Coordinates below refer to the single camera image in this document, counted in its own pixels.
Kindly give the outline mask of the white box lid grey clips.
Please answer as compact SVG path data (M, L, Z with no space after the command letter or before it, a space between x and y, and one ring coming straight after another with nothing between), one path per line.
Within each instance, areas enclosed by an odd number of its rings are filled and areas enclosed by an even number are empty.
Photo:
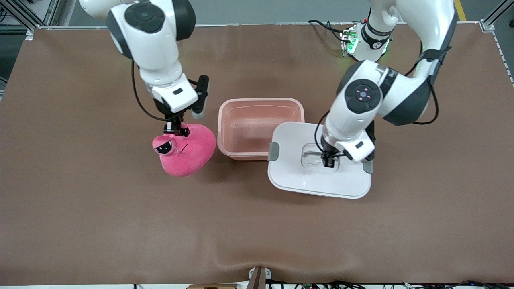
M278 189L342 199L360 199L371 188L373 162L354 163L346 157L334 168L323 166L318 148L323 126L285 122L272 134L268 177Z

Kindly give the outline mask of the pink plush toy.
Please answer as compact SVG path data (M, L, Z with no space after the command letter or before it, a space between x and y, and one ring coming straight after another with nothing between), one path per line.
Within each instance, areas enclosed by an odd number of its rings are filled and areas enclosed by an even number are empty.
M215 152L216 137L209 128L197 123L187 128L190 132L187 137L163 134L152 141L163 170L171 176L184 177L198 172Z

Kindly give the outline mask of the pink translucent plastic box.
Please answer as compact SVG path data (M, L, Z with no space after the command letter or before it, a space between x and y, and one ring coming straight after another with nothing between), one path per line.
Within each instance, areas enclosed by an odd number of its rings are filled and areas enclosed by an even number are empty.
M217 148L236 161L266 161L274 130L304 122L303 105L293 98L237 98L218 111Z

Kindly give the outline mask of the brown table mat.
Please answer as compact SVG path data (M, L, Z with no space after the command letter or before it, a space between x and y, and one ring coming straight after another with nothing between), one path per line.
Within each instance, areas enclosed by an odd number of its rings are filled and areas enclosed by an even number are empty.
M514 283L514 87L494 37L458 24L429 126L376 121L369 193L277 189L217 151L161 167L108 31L36 31L0 101L0 285Z

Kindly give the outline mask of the aluminium frame post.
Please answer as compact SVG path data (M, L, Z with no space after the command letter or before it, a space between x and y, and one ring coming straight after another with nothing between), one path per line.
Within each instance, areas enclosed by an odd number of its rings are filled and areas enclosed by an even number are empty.
M481 31L491 33L494 31L494 23L510 8L514 7L514 0L500 0L500 2L479 21Z
M22 33L50 26L62 0L0 0L0 33Z

